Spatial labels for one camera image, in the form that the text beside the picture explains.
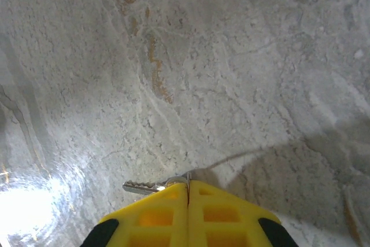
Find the yellow plastic object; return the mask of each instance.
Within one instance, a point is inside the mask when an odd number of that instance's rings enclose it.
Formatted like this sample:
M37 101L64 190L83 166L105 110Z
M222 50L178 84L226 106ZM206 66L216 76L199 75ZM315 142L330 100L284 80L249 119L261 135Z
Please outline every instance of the yellow plastic object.
M178 183L105 216L118 228L107 247L272 247L258 220L269 211L206 183Z

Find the black rubber edge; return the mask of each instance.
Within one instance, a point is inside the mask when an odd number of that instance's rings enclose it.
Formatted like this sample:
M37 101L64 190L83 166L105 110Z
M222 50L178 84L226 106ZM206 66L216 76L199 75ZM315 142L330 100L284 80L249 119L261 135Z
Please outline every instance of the black rubber edge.
M118 225L117 219L109 219L96 225L80 247L105 247Z
M258 222L273 247L298 247L282 225L267 218L259 218Z

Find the gray marble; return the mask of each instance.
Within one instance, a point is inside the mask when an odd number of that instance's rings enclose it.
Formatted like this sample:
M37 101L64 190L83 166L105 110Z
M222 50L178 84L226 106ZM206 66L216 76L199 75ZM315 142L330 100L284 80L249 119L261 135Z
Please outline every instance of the gray marble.
M370 0L0 0L0 242L79 246L197 175L370 246Z

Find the marble surface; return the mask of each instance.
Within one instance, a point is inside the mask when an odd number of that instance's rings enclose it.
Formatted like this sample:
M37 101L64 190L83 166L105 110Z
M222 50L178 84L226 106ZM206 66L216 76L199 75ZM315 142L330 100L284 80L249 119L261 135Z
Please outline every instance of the marble surface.
M0 0L0 242L79 246L198 176L370 245L370 0Z

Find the white stone surface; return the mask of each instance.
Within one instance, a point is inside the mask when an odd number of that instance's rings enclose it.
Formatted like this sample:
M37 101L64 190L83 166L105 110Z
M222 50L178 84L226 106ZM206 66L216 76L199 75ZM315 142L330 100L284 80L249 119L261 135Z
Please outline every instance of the white stone surface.
M125 180L191 169L276 212L300 247L369 246L370 0L0 0L0 13L0 196L55 200L23 200L45 225L5 230L3 246L79 246L137 198Z

